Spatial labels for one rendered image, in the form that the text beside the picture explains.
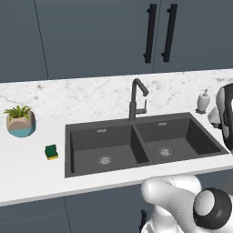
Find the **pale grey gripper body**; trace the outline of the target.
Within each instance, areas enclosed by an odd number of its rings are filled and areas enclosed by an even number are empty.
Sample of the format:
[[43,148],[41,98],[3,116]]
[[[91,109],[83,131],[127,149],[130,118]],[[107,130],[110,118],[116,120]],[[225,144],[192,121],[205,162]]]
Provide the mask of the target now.
[[209,112],[208,121],[214,128],[221,128],[218,108],[216,106]]

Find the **dark grey double sink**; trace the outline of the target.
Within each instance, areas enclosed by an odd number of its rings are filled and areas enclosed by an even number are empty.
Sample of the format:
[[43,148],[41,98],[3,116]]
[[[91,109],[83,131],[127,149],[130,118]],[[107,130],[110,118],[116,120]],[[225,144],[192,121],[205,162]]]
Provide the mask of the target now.
[[189,113],[67,125],[65,146],[66,177],[227,153]]

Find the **green and yellow sponge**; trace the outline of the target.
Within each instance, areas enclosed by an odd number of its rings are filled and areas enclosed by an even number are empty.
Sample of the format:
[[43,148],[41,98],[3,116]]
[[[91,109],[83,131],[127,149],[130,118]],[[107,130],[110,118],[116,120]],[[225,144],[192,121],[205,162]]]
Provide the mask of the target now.
[[56,145],[46,146],[45,154],[48,160],[58,158],[58,153],[56,151]]

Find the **white soap dispenser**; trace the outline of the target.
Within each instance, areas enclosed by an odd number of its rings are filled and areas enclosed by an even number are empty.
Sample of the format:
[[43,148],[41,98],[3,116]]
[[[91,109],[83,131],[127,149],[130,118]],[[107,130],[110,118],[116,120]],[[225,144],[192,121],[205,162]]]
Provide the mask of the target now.
[[196,112],[199,114],[205,114],[209,102],[210,96],[208,95],[208,91],[205,89],[203,93],[198,96]]

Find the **slate blue base cupboard door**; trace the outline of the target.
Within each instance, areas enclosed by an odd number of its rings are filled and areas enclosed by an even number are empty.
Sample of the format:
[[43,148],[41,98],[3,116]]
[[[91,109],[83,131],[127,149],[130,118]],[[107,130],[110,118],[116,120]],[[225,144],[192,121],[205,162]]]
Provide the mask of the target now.
[[214,187],[233,195],[233,169],[197,175],[203,188]]
[[149,211],[140,185],[72,195],[65,202],[72,233],[139,233],[140,210]]
[[71,233],[67,215],[57,214],[0,224],[0,233]]

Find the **dark grey tap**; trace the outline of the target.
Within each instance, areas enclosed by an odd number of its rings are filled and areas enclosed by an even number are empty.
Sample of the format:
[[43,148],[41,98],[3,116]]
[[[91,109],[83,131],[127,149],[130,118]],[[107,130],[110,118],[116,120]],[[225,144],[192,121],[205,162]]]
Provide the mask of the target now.
[[149,94],[149,91],[147,90],[145,85],[141,82],[141,80],[139,78],[135,78],[132,83],[131,101],[129,103],[128,119],[130,121],[135,121],[136,115],[145,114],[147,112],[147,104],[144,104],[143,108],[137,109],[137,101],[136,101],[137,87],[140,88],[140,90],[143,93],[143,96],[147,96]]

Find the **green plant in pot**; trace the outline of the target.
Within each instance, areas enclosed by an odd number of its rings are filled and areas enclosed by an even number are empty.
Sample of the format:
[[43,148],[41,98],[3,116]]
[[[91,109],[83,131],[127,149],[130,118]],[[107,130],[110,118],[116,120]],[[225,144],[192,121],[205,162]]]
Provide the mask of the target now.
[[15,137],[29,137],[35,132],[35,114],[29,106],[16,106],[5,110],[6,128]]

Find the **slate blue drawer front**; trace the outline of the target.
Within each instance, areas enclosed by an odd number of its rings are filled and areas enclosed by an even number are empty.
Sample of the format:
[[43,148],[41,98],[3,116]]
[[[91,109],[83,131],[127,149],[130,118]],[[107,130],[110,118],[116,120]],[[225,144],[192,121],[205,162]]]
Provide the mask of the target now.
[[50,198],[0,207],[0,225],[39,218],[57,218],[68,224],[63,198]]

